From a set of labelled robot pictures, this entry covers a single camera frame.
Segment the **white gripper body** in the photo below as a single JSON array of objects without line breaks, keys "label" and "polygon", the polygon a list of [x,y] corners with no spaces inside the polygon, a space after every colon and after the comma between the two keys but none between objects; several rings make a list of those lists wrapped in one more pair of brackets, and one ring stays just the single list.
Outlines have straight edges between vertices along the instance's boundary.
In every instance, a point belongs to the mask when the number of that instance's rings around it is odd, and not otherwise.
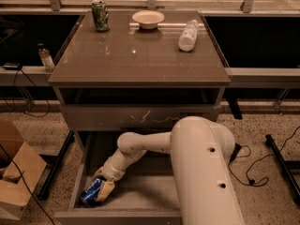
[{"label": "white gripper body", "polygon": [[125,173],[126,171],[124,169],[116,168],[113,165],[113,161],[110,157],[105,161],[103,165],[102,176],[107,180],[119,181]]}]

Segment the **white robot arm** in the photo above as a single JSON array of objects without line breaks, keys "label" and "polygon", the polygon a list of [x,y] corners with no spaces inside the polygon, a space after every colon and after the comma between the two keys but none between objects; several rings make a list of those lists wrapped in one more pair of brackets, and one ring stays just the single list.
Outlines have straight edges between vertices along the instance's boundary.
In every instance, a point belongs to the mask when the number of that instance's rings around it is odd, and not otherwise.
[{"label": "white robot arm", "polygon": [[183,225],[245,225],[226,163],[234,147],[234,136],[226,127],[197,116],[179,120],[170,132],[126,132],[94,173],[106,179],[96,200],[105,201],[114,183],[145,152],[168,153]]}]

